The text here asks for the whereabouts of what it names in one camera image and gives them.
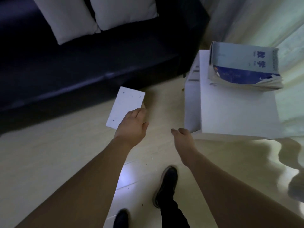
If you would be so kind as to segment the black trouser leg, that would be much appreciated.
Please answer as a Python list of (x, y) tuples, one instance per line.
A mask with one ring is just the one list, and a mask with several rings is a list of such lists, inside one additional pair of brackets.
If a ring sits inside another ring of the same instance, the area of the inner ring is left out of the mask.
[(162, 215), (162, 228), (190, 228), (187, 219), (172, 198), (160, 201), (159, 206)]

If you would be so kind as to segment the black shoe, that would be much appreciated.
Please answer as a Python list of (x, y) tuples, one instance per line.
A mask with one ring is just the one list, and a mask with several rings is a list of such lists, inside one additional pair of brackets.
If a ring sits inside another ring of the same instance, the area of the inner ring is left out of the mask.
[(113, 228), (129, 228), (129, 211), (126, 208), (121, 209), (115, 217)]
[(174, 200), (174, 193), (178, 181), (176, 167), (168, 166), (162, 173), (158, 189), (153, 195), (154, 207), (160, 209), (162, 205), (167, 205)]

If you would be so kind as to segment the person's left forearm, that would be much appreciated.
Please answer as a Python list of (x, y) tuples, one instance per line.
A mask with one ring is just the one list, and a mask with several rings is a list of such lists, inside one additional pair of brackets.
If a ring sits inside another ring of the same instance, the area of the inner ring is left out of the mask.
[(114, 138), (16, 228), (103, 228), (121, 170), (138, 143), (130, 137)]

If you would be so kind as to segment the worn white book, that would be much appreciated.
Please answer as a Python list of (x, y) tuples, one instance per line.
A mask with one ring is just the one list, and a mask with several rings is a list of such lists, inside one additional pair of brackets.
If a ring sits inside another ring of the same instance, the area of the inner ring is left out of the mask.
[(212, 85), (269, 92), (282, 89), (279, 74), (209, 65), (208, 80)]

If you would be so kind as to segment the white pillow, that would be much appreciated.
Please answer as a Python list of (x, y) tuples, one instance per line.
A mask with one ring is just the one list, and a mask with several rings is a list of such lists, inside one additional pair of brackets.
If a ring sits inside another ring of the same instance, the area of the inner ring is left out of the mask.
[(101, 30), (84, 0), (34, 0), (48, 22), (58, 45)]
[(157, 17), (156, 0), (90, 0), (102, 31)]

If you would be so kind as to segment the dark sofa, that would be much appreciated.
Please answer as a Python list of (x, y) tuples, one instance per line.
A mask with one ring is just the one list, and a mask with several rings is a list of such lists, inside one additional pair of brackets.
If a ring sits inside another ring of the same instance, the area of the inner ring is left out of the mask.
[(156, 0), (160, 16), (58, 45), (34, 0), (0, 0), (0, 136), (190, 70), (210, 16)]

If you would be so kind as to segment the small white board panel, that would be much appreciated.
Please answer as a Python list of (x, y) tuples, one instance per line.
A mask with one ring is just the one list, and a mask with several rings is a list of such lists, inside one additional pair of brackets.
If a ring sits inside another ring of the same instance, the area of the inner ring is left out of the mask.
[(145, 92), (120, 87), (106, 126), (116, 130), (129, 111), (142, 107), (144, 97)]

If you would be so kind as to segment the person's right forearm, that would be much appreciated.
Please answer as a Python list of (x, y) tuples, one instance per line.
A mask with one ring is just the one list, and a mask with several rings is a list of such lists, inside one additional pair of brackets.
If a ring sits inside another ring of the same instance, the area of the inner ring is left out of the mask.
[(197, 150), (178, 153), (218, 228), (304, 228), (304, 219), (223, 171)]

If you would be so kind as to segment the blue and white book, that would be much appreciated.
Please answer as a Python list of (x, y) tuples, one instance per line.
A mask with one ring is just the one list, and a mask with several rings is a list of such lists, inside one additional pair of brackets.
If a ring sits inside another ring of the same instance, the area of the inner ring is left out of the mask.
[(279, 74), (278, 51), (272, 47), (212, 42), (209, 65)]

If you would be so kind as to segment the white side table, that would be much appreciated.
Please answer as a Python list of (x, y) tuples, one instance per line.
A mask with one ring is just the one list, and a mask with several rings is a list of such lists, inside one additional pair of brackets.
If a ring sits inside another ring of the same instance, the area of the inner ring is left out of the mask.
[(209, 55), (209, 50), (199, 50), (184, 85), (184, 127), (193, 138), (283, 138), (274, 93), (212, 85), (207, 77)]

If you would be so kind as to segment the person's left hand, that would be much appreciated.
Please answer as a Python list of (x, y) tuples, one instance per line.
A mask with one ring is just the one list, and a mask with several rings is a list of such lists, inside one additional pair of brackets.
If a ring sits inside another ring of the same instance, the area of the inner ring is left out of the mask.
[(119, 124), (114, 139), (131, 149), (138, 145), (146, 136), (146, 133), (142, 133), (142, 125), (146, 122), (146, 112), (145, 108), (129, 111)]

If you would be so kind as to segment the person's right hand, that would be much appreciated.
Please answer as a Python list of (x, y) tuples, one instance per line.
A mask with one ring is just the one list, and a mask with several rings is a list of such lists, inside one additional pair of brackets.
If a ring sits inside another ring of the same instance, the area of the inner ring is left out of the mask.
[(180, 141), (174, 140), (175, 148), (180, 155), (183, 164), (188, 168), (191, 168), (195, 162), (196, 157), (199, 155), (199, 152), (196, 149), (194, 140), (189, 130), (185, 128), (179, 128), (178, 131), (180, 132), (181, 137)]

